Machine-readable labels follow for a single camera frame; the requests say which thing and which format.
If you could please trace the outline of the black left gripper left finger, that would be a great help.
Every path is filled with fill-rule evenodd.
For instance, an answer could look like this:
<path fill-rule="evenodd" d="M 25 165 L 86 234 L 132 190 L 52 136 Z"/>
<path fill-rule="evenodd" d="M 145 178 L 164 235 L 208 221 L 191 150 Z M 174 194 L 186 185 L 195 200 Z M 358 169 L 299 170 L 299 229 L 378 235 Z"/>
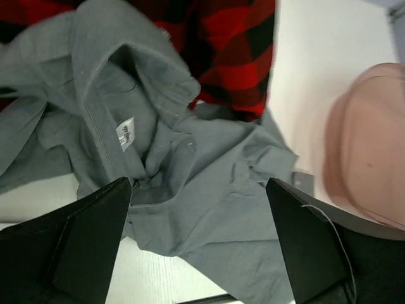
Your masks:
<path fill-rule="evenodd" d="M 1 303 L 104 303 L 131 192 L 122 177 L 1 230 Z"/>

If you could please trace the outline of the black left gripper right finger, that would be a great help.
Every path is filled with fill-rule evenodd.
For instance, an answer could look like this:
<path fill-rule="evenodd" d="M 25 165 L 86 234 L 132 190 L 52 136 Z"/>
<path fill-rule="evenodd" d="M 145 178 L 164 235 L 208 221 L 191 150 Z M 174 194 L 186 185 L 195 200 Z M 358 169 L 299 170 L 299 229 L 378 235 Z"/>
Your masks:
<path fill-rule="evenodd" d="M 296 303 L 404 303 L 404 231 L 266 185 Z"/>

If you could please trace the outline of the grey shirt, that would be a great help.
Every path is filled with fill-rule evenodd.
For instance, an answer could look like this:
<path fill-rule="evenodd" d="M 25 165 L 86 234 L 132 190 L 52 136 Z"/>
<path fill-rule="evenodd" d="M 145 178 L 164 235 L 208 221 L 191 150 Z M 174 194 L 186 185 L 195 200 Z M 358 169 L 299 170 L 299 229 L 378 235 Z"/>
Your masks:
<path fill-rule="evenodd" d="M 83 198 L 132 186 L 124 236 L 244 303 L 293 299 L 265 185 L 296 156 L 272 117 L 189 103 L 200 87 L 125 1 L 86 1 L 1 46 L 1 192 L 75 174 Z"/>

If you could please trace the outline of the red black plaid shirt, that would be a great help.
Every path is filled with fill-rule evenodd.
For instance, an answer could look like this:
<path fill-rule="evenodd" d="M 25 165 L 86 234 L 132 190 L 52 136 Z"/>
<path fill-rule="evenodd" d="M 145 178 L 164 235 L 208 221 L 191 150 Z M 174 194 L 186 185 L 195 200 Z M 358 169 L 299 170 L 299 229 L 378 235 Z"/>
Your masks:
<path fill-rule="evenodd" d="M 157 28 L 201 85 L 199 100 L 239 120 L 265 112 L 273 58 L 275 1 L 125 1 Z"/>

